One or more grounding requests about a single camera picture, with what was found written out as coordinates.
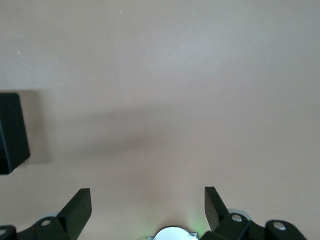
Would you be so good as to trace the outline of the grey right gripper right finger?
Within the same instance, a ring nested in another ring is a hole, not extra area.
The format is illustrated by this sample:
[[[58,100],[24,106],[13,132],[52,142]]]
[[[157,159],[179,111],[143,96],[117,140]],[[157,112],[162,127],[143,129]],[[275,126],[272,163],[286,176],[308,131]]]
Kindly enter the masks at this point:
[[[228,211],[215,187],[204,191],[205,215],[210,226],[203,240],[306,240],[291,223],[270,220],[264,227],[240,213]]]

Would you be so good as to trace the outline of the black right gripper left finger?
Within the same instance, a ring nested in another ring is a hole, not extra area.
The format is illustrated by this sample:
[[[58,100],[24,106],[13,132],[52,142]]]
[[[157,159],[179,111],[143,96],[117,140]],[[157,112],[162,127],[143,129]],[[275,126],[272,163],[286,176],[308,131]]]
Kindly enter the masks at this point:
[[[80,189],[57,214],[40,219],[17,232],[13,225],[0,227],[2,240],[77,240],[91,217],[91,190]]]

